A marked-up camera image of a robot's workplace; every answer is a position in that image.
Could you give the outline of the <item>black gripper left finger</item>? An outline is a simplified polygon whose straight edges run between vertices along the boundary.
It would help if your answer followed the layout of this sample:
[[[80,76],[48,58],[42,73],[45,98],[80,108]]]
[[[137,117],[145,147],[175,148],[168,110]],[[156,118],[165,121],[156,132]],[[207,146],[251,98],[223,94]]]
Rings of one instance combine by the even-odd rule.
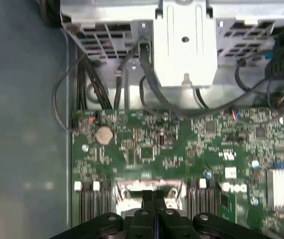
[[[154,239],[155,200],[153,191],[142,192],[142,207],[128,211],[125,218],[104,213],[66,230],[54,239]]]

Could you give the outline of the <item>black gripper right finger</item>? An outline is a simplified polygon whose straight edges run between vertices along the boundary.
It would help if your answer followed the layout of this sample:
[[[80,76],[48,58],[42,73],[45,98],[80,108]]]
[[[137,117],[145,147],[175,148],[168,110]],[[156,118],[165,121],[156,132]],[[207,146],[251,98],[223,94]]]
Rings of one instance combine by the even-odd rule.
[[[166,206],[163,193],[155,191],[154,203],[159,239],[268,239],[256,232],[210,213],[198,214],[190,220]]]

